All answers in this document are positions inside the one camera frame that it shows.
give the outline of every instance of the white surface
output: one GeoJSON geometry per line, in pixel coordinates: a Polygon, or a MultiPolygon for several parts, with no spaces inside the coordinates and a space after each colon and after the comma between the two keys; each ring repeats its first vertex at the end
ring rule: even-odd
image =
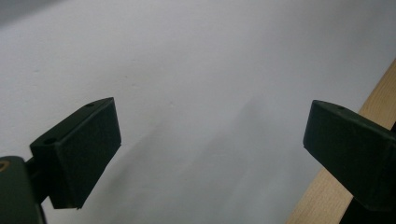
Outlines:
{"type": "Polygon", "coordinates": [[[6,1],[0,156],[114,96],[122,147],[49,223],[283,223],[319,166],[313,99],[357,111],[396,52],[395,1],[6,1]]]}

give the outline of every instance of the clamp jaw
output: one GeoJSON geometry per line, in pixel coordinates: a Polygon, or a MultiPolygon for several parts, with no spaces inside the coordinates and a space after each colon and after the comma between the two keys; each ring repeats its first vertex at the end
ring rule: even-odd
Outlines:
{"type": "Polygon", "coordinates": [[[113,98],[84,105],[38,137],[33,158],[0,158],[0,222],[46,223],[41,203],[81,208],[120,147],[113,98]]]}

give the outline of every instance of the wooden board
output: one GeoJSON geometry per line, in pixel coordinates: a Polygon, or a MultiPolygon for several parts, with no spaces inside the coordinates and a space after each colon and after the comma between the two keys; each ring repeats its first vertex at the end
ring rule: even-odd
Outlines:
{"type": "MultiPolygon", "coordinates": [[[[391,129],[396,121],[396,60],[359,114],[391,129]]],[[[339,223],[351,200],[352,195],[325,168],[321,168],[286,223],[339,223]]]]}

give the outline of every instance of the screw hole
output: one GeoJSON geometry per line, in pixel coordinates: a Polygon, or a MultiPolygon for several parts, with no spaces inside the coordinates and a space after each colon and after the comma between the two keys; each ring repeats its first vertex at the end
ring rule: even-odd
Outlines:
{"type": "Polygon", "coordinates": [[[56,138],[49,138],[47,140],[44,141],[44,144],[49,145],[56,142],[56,138]]]}
{"type": "Polygon", "coordinates": [[[9,164],[10,164],[9,161],[0,161],[0,172],[5,171],[9,166],[9,164]]]}

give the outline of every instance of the light wood surface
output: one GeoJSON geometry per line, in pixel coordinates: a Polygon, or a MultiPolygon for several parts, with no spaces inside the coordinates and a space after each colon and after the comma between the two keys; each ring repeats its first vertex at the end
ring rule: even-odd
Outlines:
{"type": "MultiPolygon", "coordinates": [[[[387,129],[393,126],[396,120],[396,60],[359,114],[387,129]]],[[[286,223],[339,223],[351,200],[352,195],[325,168],[321,168],[286,223]]]]}

